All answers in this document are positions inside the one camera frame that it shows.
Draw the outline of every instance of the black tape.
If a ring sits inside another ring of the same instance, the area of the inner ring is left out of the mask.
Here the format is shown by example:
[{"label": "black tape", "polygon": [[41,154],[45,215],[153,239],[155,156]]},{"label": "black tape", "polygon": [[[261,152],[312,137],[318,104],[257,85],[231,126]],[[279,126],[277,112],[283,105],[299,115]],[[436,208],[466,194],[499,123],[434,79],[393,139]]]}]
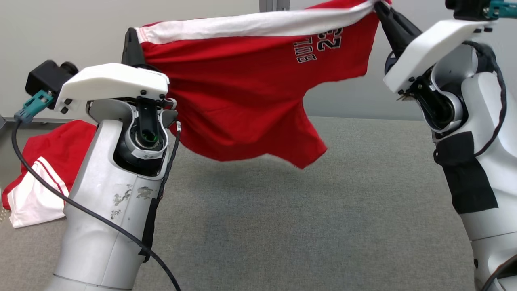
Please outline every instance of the black tape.
[{"label": "black tape", "polygon": [[498,208],[486,172],[474,156],[472,132],[450,136],[436,145],[434,161],[444,169],[458,214]]},{"label": "black tape", "polygon": [[[153,236],[155,234],[155,219],[159,202],[160,200],[155,198],[151,200],[149,212],[147,213],[147,220],[145,221],[144,234],[142,235],[142,242],[146,247],[150,249],[153,246]],[[146,254],[143,250],[140,250],[138,254],[145,256],[144,263],[147,263],[147,261],[149,261],[150,255]]]}]

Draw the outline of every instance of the cable plug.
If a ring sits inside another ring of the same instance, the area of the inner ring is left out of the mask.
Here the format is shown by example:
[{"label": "cable plug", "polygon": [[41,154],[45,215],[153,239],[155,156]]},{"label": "cable plug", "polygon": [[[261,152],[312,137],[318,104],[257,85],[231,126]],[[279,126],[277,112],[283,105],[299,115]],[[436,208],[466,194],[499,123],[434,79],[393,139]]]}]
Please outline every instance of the cable plug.
[{"label": "cable plug", "polygon": [[22,123],[32,122],[34,116],[47,108],[53,100],[52,92],[40,90],[23,104],[22,109],[14,114],[14,120],[21,121]]}]

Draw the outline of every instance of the floor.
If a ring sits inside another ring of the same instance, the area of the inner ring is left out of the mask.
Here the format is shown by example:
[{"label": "floor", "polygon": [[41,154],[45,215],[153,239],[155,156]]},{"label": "floor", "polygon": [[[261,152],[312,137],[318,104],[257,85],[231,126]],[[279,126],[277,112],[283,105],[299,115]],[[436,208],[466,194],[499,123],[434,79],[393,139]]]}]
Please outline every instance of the floor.
[{"label": "floor", "polygon": [[[32,136],[42,135],[50,132],[60,124],[30,124],[18,130],[18,144],[24,147],[27,140]],[[0,189],[3,191],[9,183],[16,179],[20,173],[20,162],[14,154],[11,144],[11,132],[14,124],[8,122],[2,129],[0,129]],[[0,223],[2,223],[9,216],[9,212],[3,207],[0,207]]]}]

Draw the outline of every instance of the red garment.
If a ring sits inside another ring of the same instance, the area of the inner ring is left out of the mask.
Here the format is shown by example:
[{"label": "red garment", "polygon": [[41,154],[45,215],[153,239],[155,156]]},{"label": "red garment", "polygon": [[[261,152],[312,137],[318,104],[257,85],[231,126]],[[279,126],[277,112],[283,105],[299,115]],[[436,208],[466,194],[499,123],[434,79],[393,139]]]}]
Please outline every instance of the red garment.
[{"label": "red garment", "polygon": [[[94,125],[84,121],[72,121],[48,134],[29,138],[22,154],[32,168],[48,183],[68,196],[93,140],[95,130]],[[16,215],[17,209],[20,212],[27,212],[27,207],[34,209],[45,204],[48,206],[49,199],[52,199],[61,204],[62,212],[63,201],[35,181],[23,165],[21,168],[22,174],[2,193],[4,208],[12,210],[12,215]]]},{"label": "red garment", "polygon": [[378,26],[374,2],[333,0],[137,32],[146,62],[170,78],[186,147],[218,161],[269,153],[305,168],[327,148],[302,99],[320,83],[366,74]]}]

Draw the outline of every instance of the teal connector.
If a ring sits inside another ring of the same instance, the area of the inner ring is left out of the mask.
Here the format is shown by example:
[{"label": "teal connector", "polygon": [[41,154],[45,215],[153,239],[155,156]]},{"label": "teal connector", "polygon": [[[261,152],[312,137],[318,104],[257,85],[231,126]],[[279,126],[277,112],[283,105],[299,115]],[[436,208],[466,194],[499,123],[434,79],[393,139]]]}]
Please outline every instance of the teal connector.
[{"label": "teal connector", "polygon": [[34,116],[47,108],[53,100],[54,97],[49,95],[47,92],[40,90],[36,95],[32,96],[23,104],[23,109],[16,112],[14,120],[21,120],[23,123],[31,122]]},{"label": "teal connector", "polygon": [[517,3],[503,1],[491,1],[487,17],[491,19],[514,18],[517,19]]}]

